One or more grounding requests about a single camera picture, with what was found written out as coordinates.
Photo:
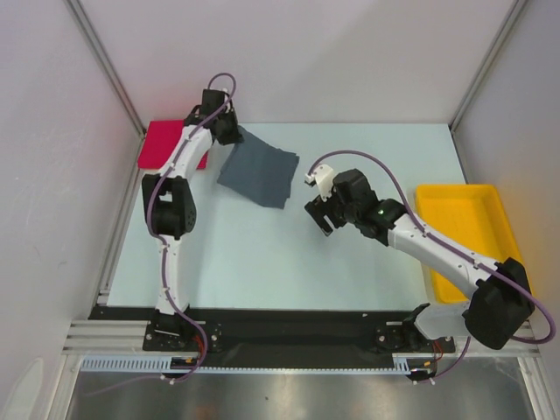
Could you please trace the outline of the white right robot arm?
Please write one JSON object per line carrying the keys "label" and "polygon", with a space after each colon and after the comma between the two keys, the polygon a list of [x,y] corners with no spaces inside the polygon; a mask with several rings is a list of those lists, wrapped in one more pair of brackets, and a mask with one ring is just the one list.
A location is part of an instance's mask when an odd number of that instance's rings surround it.
{"label": "white right robot arm", "polygon": [[498,262],[451,240],[427,225],[402,202],[380,199],[356,169],[336,172],[321,164],[305,182],[318,196],[304,209],[324,235],[350,224],[368,239],[418,260],[449,280],[466,298],[461,304],[421,304],[403,329],[405,344],[423,351],[444,336],[471,336],[502,349],[533,313],[529,281],[513,258]]}

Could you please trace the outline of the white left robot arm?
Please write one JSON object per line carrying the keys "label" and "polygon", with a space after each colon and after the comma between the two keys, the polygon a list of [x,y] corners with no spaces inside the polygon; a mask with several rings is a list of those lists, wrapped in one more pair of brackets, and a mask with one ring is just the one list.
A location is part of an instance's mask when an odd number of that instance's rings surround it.
{"label": "white left robot arm", "polygon": [[207,87],[201,103],[178,123],[171,143],[148,140],[142,148],[138,166],[144,170],[143,214],[148,233],[158,241],[161,279],[144,351],[183,351],[201,342],[200,329],[187,317],[189,299],[179,291],[181,254],[197,221],[191,180],[214,144],[241,140],[233,94]]}

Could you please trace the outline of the grey t-shirt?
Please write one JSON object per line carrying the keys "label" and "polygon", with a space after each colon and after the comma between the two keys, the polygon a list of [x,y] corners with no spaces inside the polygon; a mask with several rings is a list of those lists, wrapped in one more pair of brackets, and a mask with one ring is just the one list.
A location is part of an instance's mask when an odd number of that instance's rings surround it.
{"label": "grey t-shirt", "polygon": [[284,209],[300,157],[278,149],[239,127],[237,143],[220,169],[217,183],[261,207]]}

